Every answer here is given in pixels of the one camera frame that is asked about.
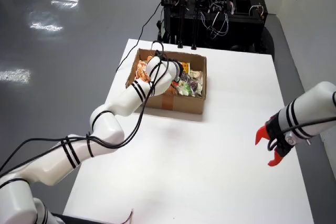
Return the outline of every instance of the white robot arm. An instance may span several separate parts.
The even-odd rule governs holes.
[[[296,145],[336,125],[336,86],[320,82],[273,115],[256,134],[256,144],[266,138],[274,151],[269,166],[278,165]]]
[[[116,151],[117,147],[114,146],[124,142],[124,132],[115,115],[128,116],[149,96],[164,93],[172,81],[179,80],[182,71],[179,62],[155,56],[146,67],[153,82],[135,80],[115,101],[94,110],[90,117],[93,130],[90,137],[102,140],[111,148],[87,139],[71,143],[70,139],[79,136],[68,135],[65,140],[67,144],[58,143],[62,147],[0,177],[0,204],[6,204],[5,208],[0,207],[0,224],[23,223],[20,222],[23,219],[25,223],[34,223],[41,202],[36,199],[33,201],[29,184],[42,182],[49,186],[55,185],[83,161]]]

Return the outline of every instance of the black machine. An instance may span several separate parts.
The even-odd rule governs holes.
[[[265,36],[271,36],[264,28],[264,0],[162,0],[162,5],[158,39],[165,43],[274,55],[274,46],[265,45]]]

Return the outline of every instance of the cardboard box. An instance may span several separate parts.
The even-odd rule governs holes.
[[[168,52],[166,55],[170,59],[175,59],[180,62],[190,62],[190,69],[203,72],[203,89],[202,97],[186,97],[183,95],[167,95],[162,94],[150,97],[146,107],[187,112],[193,114],[202,114],[206,97],[206,58],[200,55],[186,54],[182,52]],[[131,85],[135,78],[139,60],[147,60],[147,56],[151,55],[150,50],[139,49],[136,54],[130,75],[128,76],[126,87]]]

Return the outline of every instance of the gray floor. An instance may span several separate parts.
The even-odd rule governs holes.
[[[29,137],[90,130],[89,116],[104,102],[128,38],[137,38],[159,1],[0,0],[0,163]],[[158,19],[159,13],[143,39],[156,38]],[[279,20],[269,15],[266,26],[275,41],[275,66],[288,103],[303,88]],[[24,71],[5,72],[17,69]],[[50,146],[30,144],[9,167]],[[336,184],[321,140],[297,151],[315,223],[335,222]],[[36,184],[34,196],[62,213],[76,175],[72,172],[54,187]]]

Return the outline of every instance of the white table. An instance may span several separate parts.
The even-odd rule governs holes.
[[[164,47],[207,57],[203,115],[146,109],[129,145],[82,164],[64,215],[121,223],[134,209],[133,224],[313,223],[295,149],[269,167],[267,141],[255,146],[256,131],[284,106],[271,56]],[[107,101],[125,89],[136,51]],[[138,116],[118,117],[125,135]]]

